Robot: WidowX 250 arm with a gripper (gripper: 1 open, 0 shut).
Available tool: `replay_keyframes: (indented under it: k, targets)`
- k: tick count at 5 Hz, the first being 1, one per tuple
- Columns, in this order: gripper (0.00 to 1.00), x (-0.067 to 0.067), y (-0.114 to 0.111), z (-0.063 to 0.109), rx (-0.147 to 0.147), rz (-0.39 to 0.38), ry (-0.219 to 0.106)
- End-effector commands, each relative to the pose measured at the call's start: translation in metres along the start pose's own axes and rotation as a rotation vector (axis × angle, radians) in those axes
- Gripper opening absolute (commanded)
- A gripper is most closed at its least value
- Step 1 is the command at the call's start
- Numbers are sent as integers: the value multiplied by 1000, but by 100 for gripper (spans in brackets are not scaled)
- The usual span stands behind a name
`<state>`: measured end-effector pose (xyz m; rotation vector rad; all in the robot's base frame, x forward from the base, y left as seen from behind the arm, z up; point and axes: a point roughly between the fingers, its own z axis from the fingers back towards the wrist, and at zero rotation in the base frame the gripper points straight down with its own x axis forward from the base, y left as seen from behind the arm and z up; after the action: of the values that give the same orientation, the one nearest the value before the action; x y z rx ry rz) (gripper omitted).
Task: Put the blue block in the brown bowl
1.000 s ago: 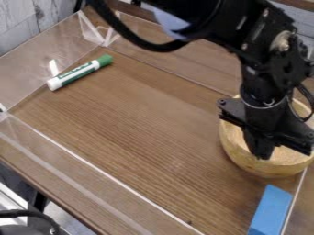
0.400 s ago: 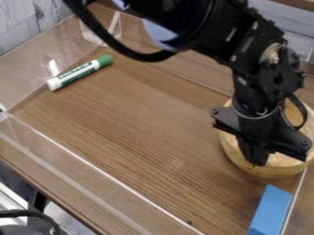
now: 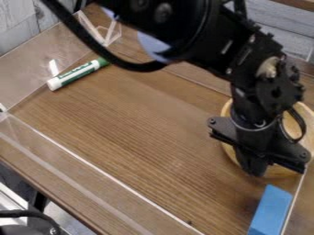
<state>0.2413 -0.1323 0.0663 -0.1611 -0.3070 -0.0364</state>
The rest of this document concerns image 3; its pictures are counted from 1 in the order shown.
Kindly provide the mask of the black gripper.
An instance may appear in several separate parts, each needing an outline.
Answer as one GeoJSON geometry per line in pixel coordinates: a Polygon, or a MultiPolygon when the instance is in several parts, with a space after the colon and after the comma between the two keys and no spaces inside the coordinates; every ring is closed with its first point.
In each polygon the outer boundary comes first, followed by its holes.
{"type": "Polygon", "coordinates": [[[232,146],[236,161],[250,175],[263,177],[274,164],[296,173],[306,171],[310,152],[283,137],[275,122],[260,129],[246,129],[231,117],[211,117],[207,126],[211,137],[232,146]]]}

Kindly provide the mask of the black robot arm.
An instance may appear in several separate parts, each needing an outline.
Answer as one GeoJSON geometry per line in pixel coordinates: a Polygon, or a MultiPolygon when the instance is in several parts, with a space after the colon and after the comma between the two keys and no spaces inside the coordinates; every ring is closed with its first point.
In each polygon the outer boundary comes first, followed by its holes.
{"type": "Polygon", "coordinates": [[[210,136],[230,144],[242,169],[264,175],[270,165],[303,173],[310,151],[283,128],[303,100],[298,68],[282,45],[247,18],[244,0],[96,0],[108,14],[160,43],[148,49],[156,61],[184,61],[231,85],[231,111],[207,120],[210,136]]]}

